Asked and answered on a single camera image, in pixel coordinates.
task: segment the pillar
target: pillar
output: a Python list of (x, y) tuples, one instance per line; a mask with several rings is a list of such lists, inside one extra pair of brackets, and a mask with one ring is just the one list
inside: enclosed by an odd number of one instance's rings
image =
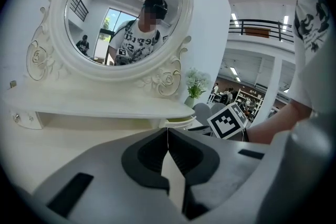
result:
[(261, 105), (261, 108), (259, 109), (258, 115), (254, 119), (251, 126), (257, 125), (267, 119), (268, 114), (271, 111), (271, 108), (274, 104), (275, 98), (277, 97), (278, 94), (281, 68), (282, 68), (282, 59), (276, 57), (274, 59), (272, 75), (269, 81), (264, 101)]

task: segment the person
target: person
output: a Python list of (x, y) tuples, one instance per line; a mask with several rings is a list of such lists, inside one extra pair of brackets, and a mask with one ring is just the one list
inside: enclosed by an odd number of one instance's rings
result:
[(139, 19), (121, 24), (112, 38), (109, 54), (113, 61), (116, 60), (118, 49), (127, 51), (129, 63), (138, 62), (159, 49), (163, 45), (163, 37), (157, 26), (167, 11), (165, 0), (145, 0)]
[(76, 47), (80, 50), (82, 54), (87, 56), (87, 51), (89, 50), (88, 36), (84, 35), (83, 39), (77, 42)]
[(222, 95), (222, 98), (221, 98), (221, 103), (225, 104), (225, 105), (228, 105), (232, 102), (232, 92), (233, 92), (233, 88), (230, 87), (228, 91), (225, 91)]
[(218, 92), (218, 83), (216, 83), (214, 86), (214, 94), (217, 94), (217, 92)]
[(315, 112), (335, 111), (335, 101), (328, 98), (335, 84), (336, 36), (325, 0), (297, 0), (293, 35), (296, 71), (287, 93), (291, 101), (269, 120), (237, 135), (247, 141), (269, 144), (275, 134), (292, 129)]

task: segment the ornate mirror frame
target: ornate mirror frame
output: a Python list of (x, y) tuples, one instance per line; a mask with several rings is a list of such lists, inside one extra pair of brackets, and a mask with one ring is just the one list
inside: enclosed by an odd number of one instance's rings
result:
[(145, 77), (153, 70), (158, 70), (160, 66), (167, 65), (167, 62), (176, 66), (174, 64), (176, 61), (178, 66), (173, 68), (172, 73), (175, 70), (180, 71), (179, 48), (182, 43), (190, 41), (190, 38), (185, 41), (184, 39), (191, 22), (193, 0), (182, 0), (177, 25), (160, 50), (137, 63), (113, 67), (97, 64), (78, 53), (68, 37), (68, 0), (49, 1), (49, 9), (41, 8), (44, 19), (28, 48), (27, 69), (34, 80), (45, 80), (49, 75), (59, 79), (61, 76), (73, 73), (101, 82), (128, 81)]

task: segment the round mirror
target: round mirror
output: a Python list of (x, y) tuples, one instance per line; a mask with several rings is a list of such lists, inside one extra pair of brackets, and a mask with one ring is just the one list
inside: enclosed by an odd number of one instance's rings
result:
[(128, 65), (160, 50), (181, 8), (182, 0), (68, 0), (68, 36), (97, 64)]

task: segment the black railing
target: black railing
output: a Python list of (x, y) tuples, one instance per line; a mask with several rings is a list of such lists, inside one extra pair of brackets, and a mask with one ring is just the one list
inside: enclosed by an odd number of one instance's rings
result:
[(237, 33), (240, 35), (262, 36), (265, 38), (275, 38), (279, 41), (294, 42), (292, 26), (271, 20), (230, 20), (229, 33)]
[(70, 8), (84, 22), (89, 11), (85, 7), (83, 1), (82, 0), (71, 0)]

